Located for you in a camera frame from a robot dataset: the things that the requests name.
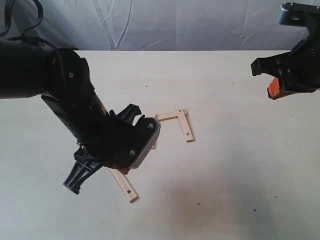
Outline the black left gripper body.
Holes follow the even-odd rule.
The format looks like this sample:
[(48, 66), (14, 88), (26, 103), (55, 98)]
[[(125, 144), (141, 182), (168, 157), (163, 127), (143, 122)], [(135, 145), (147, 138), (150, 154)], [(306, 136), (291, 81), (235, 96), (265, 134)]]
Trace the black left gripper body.
[(79, 194), (82, 183), (102, 167), (136, 169), (157, 141), (161, 124), (146, 117), (139, 106), (129, 104), (119, 113), (110, 110), (98, 120), (92, 135), (79, 141), (75, 164), (64, 186)]

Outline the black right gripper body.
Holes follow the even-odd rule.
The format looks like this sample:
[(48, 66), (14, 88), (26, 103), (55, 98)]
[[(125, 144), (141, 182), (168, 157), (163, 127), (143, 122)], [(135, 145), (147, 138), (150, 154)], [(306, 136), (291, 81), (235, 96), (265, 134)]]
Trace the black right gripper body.
[(282, 92), (313, 93), (320, 88), (320, 16), (304, 14), (309, 35), (288, 52), (257, 58), (253, 76), (267, 74), (279, 80)]

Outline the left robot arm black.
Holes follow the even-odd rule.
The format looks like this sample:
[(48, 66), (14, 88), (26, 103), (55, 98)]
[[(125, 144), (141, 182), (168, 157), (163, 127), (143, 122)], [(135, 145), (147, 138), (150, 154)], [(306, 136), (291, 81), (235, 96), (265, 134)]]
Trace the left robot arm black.
[(161, 124), (129, 104), (107, 110), (95, 92), (85, 58), (37, 37), (0, 42), (0, 97), (40, 96), (76, 138), (75, 164), (64, 186), (78, 194), (102, 167), (138, 168), (157, 141)]

